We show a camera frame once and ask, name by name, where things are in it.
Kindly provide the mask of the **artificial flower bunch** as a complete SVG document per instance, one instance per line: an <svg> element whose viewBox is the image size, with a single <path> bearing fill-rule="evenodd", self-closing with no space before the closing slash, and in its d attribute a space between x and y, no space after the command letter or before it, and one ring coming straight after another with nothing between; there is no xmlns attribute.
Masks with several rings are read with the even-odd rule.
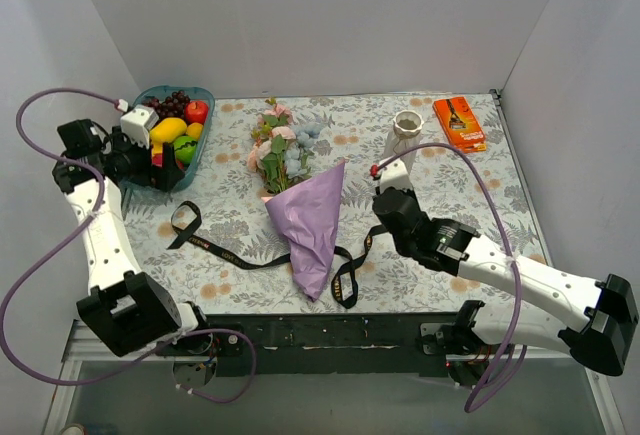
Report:
<svg viewBox="0 0 640 435"><path fill-rule="evenodd" d="M246 165L269 195L277 195L311 177L310 159L323 127L296 123L291 110L274 97L265 103L268 108L251 131Z"/></svg>

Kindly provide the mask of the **purple paper bouquet wrap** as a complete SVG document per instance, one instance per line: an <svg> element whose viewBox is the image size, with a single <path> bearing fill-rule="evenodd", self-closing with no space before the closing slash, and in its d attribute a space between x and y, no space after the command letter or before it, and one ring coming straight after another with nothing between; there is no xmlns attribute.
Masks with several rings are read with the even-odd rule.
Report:
<svg viewBox="0 0 640 435"><path fill-rule="evenodd" d="M311 301L324 291L333 264L345 165L341 161L262 199L276 232L288 242L293 281Z"/></svg>

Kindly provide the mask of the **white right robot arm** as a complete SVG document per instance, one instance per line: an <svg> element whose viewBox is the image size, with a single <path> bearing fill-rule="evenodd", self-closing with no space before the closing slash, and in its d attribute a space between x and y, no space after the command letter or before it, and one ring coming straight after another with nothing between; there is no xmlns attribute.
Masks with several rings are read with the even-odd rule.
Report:
<svg viewBox="0 0 640 435"><path fill-rule="evenodd" d="M392 235L396 251L421 266L478 281L532 305L520 312L512 340L569 354L581 365L620 376L639 323L631 284L573 275L508 256L477 230L452 219L429 218L410 191L389 188L373 211Z"/></svg>

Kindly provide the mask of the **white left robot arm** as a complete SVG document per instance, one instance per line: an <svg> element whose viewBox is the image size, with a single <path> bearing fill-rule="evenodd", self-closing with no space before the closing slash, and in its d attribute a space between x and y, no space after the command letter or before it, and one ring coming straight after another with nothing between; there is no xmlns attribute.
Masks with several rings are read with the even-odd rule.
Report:
<svg viewBox="0 0 640 435"><path fill-rule="evenodd" d="M123 184L172 190L184 172L176 162L153 164L150 150L115 127L104 132L89 119L57 129L65 146L52 171L77 220L92 219L82 240L88 294L77 302L81 320L117 356L178 337L193 355L205 353L213 332L200 308L178 302L138 264L124 225Z"/></svg>

